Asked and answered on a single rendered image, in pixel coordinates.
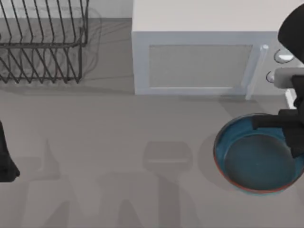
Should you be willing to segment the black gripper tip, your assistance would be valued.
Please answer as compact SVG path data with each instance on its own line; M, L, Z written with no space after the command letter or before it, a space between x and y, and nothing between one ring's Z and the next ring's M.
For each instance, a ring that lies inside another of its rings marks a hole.
M3 124L0 121L0 183L13 182L19 176L20 171L10 156Z

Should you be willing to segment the pale grey rounded box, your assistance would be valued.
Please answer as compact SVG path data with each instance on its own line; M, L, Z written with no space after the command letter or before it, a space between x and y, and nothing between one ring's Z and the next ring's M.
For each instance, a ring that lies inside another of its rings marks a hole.
M293 88L292 76L304 76L304 67L284 67L278 68L274 72L274 86L281 89Z

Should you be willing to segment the blue bowl with red rim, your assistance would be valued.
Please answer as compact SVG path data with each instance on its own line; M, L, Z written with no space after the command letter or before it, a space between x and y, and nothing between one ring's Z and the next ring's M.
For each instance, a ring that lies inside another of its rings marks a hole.
M213 143L213 159L233 186L256 195L284 191L304 175L304 155L293 158L280 128L252 128L246 114L224 124Z

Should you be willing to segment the microwave door with window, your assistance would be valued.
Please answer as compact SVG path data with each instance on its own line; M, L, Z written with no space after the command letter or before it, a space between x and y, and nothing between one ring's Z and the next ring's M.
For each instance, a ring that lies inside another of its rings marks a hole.
M133 31L136 95L246 95L263 40L240 31Z

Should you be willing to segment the large grey microwave knob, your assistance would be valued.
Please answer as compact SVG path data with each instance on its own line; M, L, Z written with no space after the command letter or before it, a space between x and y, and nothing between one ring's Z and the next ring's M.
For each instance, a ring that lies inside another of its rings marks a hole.
M278 49L274 53L274 61L279 64L286 64L291 62L294 56L286 49Z

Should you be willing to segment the pale microwave oven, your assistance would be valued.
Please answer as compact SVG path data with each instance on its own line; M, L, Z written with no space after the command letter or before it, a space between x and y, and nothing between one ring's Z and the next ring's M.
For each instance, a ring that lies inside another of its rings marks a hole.
M274 61L274 53L285 49L277 40L284 19L304 0L134 0L133 31L240 31L253 32L269 46L253 95L284 95L293 108L295 93L275 88L266 74L284 67L304 67L294 59Z

